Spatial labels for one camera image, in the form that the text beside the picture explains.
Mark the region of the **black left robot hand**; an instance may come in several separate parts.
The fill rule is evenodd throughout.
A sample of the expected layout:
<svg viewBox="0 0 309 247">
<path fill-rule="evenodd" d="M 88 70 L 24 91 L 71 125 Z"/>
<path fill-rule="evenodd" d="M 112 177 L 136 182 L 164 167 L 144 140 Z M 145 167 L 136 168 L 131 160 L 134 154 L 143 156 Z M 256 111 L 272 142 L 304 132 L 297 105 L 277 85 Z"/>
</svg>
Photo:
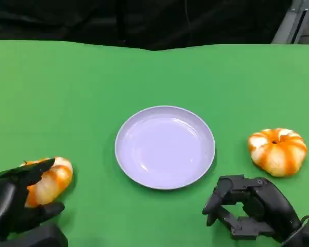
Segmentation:
<svg viewBox="0 0 309 247">
<path fill-rule="evenodd" d="M 28 166 L 13 168 L 0 173 L 0 240 L 11 233 L 22 233 L 40 226 L 41 223 L 59 215 L 64 210 L 61 202 L 28 208 L 28 186 L 41 180 L 55 159 L 36 162 Z"/>
</svg>

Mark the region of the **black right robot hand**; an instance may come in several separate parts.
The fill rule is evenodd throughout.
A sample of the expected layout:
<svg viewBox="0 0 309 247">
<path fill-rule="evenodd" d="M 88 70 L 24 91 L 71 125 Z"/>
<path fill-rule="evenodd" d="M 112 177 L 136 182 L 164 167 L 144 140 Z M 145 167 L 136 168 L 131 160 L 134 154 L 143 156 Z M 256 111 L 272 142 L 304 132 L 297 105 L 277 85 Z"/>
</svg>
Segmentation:
<svg viewBox="0 0 309 247">
<path fill-rule="evenodd" d="M 235 240 L 271 237 L 283 243 L 301 227 L 294 208 L 266 178 L 227 175 L 218 179 L 202 214 L 207 226 L 219 220 Z"/>
</svg>

